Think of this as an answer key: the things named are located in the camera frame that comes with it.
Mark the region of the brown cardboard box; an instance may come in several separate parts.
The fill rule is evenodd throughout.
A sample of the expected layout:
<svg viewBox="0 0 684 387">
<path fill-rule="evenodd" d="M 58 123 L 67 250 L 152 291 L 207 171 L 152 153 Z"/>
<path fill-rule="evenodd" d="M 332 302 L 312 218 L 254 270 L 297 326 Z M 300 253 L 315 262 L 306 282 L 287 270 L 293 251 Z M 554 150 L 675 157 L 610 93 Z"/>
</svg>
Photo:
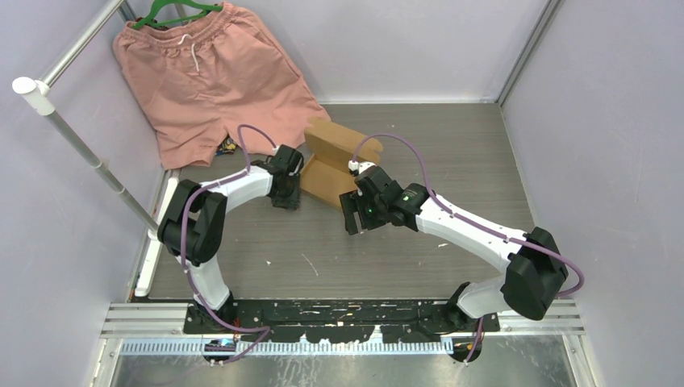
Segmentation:
<svg viewBox="0 0 684 387">
<path fill-rule="evenodd" d="M 366 135 L 331 121 L 312 118 L 304 137 L 311 157 L 301 173 L 301 189 L 339 210 L 340 195 L 355 189 L 348 162 Z"/>
</svg>

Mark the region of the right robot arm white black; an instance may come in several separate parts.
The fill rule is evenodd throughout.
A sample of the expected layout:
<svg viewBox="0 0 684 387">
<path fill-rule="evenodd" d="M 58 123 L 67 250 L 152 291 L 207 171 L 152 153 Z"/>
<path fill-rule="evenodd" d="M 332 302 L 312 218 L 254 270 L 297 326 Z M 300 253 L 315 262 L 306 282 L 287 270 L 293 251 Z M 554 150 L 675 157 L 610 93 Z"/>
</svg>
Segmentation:
<svg viewBox="0 0 684 387">
<path fill-rule="evenodd" d="M 457 245 L 499 271 L 499 277 L 457 288 L 445 307 L 453 328 L 467 331 L 479 318 L 508 310 L 534 321 L 546 315 L 569 275 L 548 231 L 492 223 L 424 185 L 402 187 L 371 162 L 348 166 L 356 187 L 340 195 L 340 204 L 350 235 L 386 224 L 405 227 Z"/>
</svg>

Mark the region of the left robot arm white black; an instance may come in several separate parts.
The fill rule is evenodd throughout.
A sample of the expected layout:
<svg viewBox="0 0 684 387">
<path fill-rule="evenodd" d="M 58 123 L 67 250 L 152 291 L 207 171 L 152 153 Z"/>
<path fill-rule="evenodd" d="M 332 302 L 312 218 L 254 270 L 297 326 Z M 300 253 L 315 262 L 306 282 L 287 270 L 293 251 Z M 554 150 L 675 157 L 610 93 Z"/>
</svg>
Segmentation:
<svg viewBox="0 0 684 387">
<path fill-rule="evenodd" d="M 226 215 L 257 198 L 269 198 L 277 208 L 298 209 L 302 166 L 302 153 L 282 145 L 273 156 L 252 161 L 232 175 L 178 183 L 157 238 L 183 266 L 194 299 L 205 310 L 203 321 L 213 331 L 224 333 L 236 320 L 234 296 L 218 262 Z"/>
</svg>

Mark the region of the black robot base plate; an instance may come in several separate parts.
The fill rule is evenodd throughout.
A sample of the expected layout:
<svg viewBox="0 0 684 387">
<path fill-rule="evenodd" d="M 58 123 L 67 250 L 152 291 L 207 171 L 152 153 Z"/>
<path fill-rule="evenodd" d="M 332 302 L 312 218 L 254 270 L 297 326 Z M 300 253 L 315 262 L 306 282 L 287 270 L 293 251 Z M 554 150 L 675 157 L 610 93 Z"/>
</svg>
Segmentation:
<svg viewBox="0 0 684 387">
<path fill-rule="evenodd" d="M 449 340 L 456 361 L 476 360 L 486 333 L 498 332 L 496 314 L 455 326 L 445 317 L 444 300 L 367 299 L 367 300 L 235 300 L 236 318 L 216 322 L 197 302 L 187 306 L 186 335 L 204 339 L 229 339 L 247 342 L 251 351 L 258 343 L 364 343 L 372 339 L 383 343 L 429 343 Z M 247 356 L 209 355 L 206 360 L 226 363 Z"/>
</svg>

